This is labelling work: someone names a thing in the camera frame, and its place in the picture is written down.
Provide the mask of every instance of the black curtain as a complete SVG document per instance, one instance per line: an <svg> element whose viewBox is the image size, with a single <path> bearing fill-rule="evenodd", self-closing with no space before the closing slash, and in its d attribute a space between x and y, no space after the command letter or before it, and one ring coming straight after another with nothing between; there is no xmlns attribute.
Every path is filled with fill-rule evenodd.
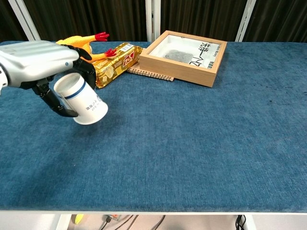
<svg viewBox="0 0 307 230"><path fill-rule="evenodd" d="M147 41L145 0L24 0L43 40L99 32L109 41Z"/></svg>
<svg viewBox="0 0 307 230"><path fill-rule="evenodd" d="M161 0L161 33L234 41L247 0Z"/></svg>
<svg viewBox="0 0 307 230"><path fill-rule="evenodd" d="M307 0L257 0L243 41L307 42Z"/></svg>
<svg viewBox="0 0 307 230"><path fill-rule="evenodd" d="M27 41L27 37L18 22L8 0L0 0L0 42Z"/></svg>

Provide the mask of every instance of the yellow rubber chicken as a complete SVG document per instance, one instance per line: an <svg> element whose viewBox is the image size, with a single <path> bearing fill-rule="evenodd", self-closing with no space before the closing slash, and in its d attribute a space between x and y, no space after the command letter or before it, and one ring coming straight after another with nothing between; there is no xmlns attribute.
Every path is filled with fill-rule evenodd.
<svg viewBox="0 0 307 230"><path fill-rule="evenodd" d="M76 48L84 49L92 57L92 60L90 60L90 61L85 60L85 59L84 60L89 62L89 63L93 63L94 61L105 59L105 58L112 57L112 56L116 55L115 49L113 49L113 50L109 49L107 52L102 53L102 54L93 54L92 53L92 48L90 46L90 42L93 42L93 41L105 42L105 41L107 41L108 37L109 37L109 34L102 32L102 33L99 33L99 34L95 34L95 35L92 35L92 36L86 36L86 37L72 36L72 37L66 38L64 40L59 40L56 43L59 44L59 45L70 45L70 46L74 46Z"/></svg>

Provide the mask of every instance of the white cup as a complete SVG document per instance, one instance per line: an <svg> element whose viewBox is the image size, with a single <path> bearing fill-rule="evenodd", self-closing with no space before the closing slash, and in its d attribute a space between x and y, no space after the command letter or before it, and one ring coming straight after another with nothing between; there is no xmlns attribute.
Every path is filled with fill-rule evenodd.
<svg viewBox="0 0 307 230"><path fill-rule="evenodd" d="M78 113L79 116L73 119L81 125L95 123L107 113L107 104L79 73L70 73L60 78L54 85L54 91L67 109Z"/></svg>

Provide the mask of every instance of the robotic hand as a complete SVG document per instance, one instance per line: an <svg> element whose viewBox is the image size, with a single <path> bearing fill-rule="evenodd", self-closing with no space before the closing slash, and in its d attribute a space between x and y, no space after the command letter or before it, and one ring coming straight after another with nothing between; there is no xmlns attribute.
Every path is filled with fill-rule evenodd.
<svg viewBox="0 0 307 230"><path fill-rule="evenodd" d="M96 72L91 56L81 48L58 45L48 41L30 41L0 46L0 93L3 87L32 89L57 114L77 117L66 109L49 88L49 82L63 71L74 69L94 89Z"/></svg>

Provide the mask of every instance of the cable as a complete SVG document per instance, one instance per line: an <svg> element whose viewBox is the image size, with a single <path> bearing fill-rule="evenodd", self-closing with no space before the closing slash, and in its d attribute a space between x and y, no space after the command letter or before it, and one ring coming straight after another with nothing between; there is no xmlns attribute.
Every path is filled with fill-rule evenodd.
<svg viewBox="0 0 307 230"><path fill-rule="evenodd" d="M120 226L118 226L118 227L115 228L114 230L120 229L120 228L121 228L124 224L126 224L132 217L133 217L133 215L131 215L124 223L122 223Z"/></svg>
<svg viewBox="0 0 307 230"><path fill-rule="evenodd" d="M162 224L163 220L165 219L165 215L161 218L161 220L156 224L155 228L153 230L157 230L158 227Z"/></svg>
<svg viewBox="0 0 307 230"><path fill-rule="evenodd" d="M131 224L129 225L129 227L127 228L127 230L130 230L130 228L133 226L136 218L139 217L139 215L136 215L135 218L133 219L133 221L131 222Z"/></svg>
<svg viewBox="0 0 307 230"><path fill-rule="evenodd" d="M106 222L105 222L105 224L102 226L102 228L101 228L100 230L103 230L103 229L106 227L106 225L107 225L108 223L110 223L111 219L112 219L112 218L111 218L110 216L107 216Z"/></svg>
<svg viewBox="0 0 307 230"><path fill-rule="evenodd" d="M238 215L238 217L236 219L236 230L244 230L245 222L246 222L245 215Z"/></svg>

